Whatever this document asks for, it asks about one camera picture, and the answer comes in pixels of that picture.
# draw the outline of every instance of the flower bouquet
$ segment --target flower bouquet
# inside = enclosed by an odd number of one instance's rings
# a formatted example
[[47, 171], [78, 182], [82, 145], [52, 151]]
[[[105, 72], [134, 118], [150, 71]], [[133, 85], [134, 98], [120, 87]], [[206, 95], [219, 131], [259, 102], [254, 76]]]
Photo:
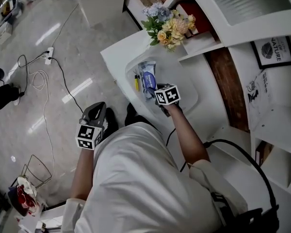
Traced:
[[190, 15], [183, 19], [177, 10], [170, 10], [162, 3], [154, 3], [151, 7], [145, 7], [143, 13], [148, 21], [141, 21], [149, 36], [153, 39], [151, 46], [162, 44], [168, 51], [174, 51], [181, 45], [184, 34], [195, 29], [195, 17]]

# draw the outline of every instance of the black picture frame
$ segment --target black picture frame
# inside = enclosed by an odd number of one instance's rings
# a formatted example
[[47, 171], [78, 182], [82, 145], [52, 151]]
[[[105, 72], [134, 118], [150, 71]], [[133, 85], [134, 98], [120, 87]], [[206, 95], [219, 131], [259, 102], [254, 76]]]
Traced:
[[[289, 47], [289, 51], [290, 51], [290, 55], [291, 55], [291, 41], [290, 41], [290, 38], [288, 36], [286, 36], [286, 40], [287, 40], [287, 43], [288, 43], [288, 47]], [[272, 68], [272, 67], [283, 67], [283, 66], [291, 66], [291, 61], [288, 61], [288, 62], [281, 62], [281, 63], [275, 63], [275, 64], [269, 64], [269, 65], [262, 65], [261, 64], [261, 60], [260, 60], [260, 57], [259, 57], [259, 54], [258, 54], [258, 50], [257, 50], [257, 47], [255, 45], [255, 42], [254, 41], [251, 41], [251, 46], [252, 46], [252, 49], [253, 49], [253, 52], [256, 56], [256, 59], [257, 59], [257, 62], [258, 62], [258, 65], [259, 65], [259, 68], [261, 70], [263, 69], [266, 69], [266, 68]]]

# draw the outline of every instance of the person's left arm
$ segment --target person's left arm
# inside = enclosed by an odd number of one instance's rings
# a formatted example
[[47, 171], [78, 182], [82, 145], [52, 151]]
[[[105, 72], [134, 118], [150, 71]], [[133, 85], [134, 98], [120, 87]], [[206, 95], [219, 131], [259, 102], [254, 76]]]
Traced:
[[71, 199], [87, 200], [93, 187], [93, 164], [94, 151], [82, 149], [72, 182]]

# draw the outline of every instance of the blue hydrangea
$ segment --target blue hydrangea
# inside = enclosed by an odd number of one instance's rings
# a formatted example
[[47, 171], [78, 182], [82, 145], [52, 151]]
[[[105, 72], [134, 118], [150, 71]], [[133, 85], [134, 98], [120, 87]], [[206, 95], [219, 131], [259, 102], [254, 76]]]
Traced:
[[154, 3], [151, 7], [145, 7], [142, 12], [147, 17], [158, 17], [158, 21], [165, 22], [173, 17], [173, 13], [161, 2]]

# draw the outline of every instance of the white shirt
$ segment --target white shirt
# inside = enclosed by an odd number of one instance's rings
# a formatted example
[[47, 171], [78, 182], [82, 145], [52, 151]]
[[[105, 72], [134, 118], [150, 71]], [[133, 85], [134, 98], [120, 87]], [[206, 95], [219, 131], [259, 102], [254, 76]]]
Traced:
[[223, 194], [234, 215], [247, 211], [243, 197], [201, 160], [180, 173], [150, 125], [124, 127], [94, 153], [87, 201], [68, 199], [63, 233], [206, 233], [222, 226], [209, 186]]

